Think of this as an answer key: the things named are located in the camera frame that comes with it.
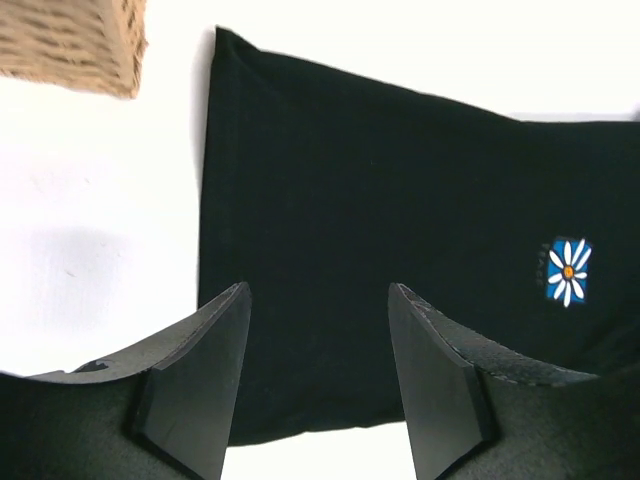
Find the white table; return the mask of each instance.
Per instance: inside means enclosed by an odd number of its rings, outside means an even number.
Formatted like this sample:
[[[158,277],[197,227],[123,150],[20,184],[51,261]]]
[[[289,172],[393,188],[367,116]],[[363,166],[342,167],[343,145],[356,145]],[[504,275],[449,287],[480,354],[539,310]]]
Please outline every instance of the white table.
[[[72,370],[196,305],[215,24],[267,50],[537,120],[640,107],[633,2],[150,0],[132,102],[0,79],[0,370]],[[413,478],[406,427],[230,449],[224,479]]]

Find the basket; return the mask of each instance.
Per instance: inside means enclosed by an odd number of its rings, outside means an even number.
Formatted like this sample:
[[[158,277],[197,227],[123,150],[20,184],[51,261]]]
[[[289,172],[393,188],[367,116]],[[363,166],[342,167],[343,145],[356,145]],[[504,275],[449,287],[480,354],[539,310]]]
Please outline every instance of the basket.
[[[0,0],[0,74],[135,98],[146,0]]]

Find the white daisy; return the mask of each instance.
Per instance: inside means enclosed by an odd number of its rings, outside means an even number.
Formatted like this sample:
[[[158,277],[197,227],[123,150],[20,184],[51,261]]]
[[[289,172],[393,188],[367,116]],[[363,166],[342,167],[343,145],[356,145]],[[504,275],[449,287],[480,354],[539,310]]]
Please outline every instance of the white daisy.
[[[587,272],[583,272],[582,269],[586,266],[587,260],[591,255],[591,248],[588,247],[587,250],[583,252],[585,243],[583,238],[580,240],[575,252],[572,252],[571,243],[565,242],[564,258],[560,258],[560,255],[554,250],[549,251],[549,258],[554,265],[560,269],[560,273],[551,275],[548,281],[550,285],[558,284],[553,293],[553,298],[558,300],[561,295],[564,295],[563,304],[565,307],[568,307],[571,303],[571,292],[573,292],[576,297],[584,299],[584,290],[577,280],[587,278]]]

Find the daisy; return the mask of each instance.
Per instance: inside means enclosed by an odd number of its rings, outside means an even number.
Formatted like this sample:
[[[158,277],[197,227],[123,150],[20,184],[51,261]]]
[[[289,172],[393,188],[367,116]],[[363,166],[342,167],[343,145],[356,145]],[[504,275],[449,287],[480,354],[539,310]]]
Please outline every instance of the daisy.
[[[564,248],[560,243],[559,248],[549,250],[549,259],[560,269],[560,272],[550,275],[548,282],[549,285],[557,285],[553,290],[553,299],[559,300],[563,297],[562,302],[565,307],[571,304],[574,295],[577,300],[584,300],[583,286],[587,278],[587,260],[591,256],[591,247],[587,246],[585,249],[585,246],[586,241],[583,238],[575,251],[569,241],[564,242]]]

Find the black fabric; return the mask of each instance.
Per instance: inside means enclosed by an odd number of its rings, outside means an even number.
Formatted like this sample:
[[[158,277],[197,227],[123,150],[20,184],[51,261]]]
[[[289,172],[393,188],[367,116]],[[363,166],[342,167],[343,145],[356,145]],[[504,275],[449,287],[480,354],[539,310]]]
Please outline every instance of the black fabric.
[[[638,359],[640,124],[519,122],[223,29],[208,119],[200,300],[254,294],[232,444],[402,419],[391,282],[545,362]],[[568,307],[565,238],[592,248]]]

